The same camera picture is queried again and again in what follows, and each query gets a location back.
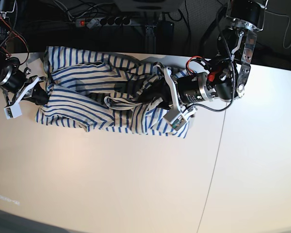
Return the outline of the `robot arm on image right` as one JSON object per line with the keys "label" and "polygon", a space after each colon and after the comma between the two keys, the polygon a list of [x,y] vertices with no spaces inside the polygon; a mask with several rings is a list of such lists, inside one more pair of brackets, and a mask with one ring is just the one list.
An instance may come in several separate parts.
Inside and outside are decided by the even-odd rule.
{"label": "robot arm on image right", "polygon": [[199,43],[202,50],[215,28],[218,29],[218,53],[210,60],[203,53],[191,57],[185,65],[186,74],[177,78],[169,68],[156,63],[163,78],[155,81],[138,97],[141,103],[161,99],[159,107],[173,116],[194,113],[197,107],[216,110],[203,105],[204,101],[220,99],[230,107],[244,96],[257,32],[263,30],[268,1],[229,0],[216,13]]}

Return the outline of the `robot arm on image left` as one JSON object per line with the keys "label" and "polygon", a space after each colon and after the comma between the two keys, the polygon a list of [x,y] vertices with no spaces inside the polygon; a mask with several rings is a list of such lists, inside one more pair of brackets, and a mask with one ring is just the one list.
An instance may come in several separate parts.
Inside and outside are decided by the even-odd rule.
{"label": "robot arm on image left", "polygon": [[31,69],[25,67],[20,70],[27,60],[21,62],[13,57],[7,49],[7,42],[18,38],[28,48],[24,37],[16,31],[18,20],[18,2],[16,0],[0,0],[0,89],[5,95],[7,106],[17,100],[26,100],[35,105],[44,105],[48,102],[48,95],[40,83],[45,77],[31,76]]}

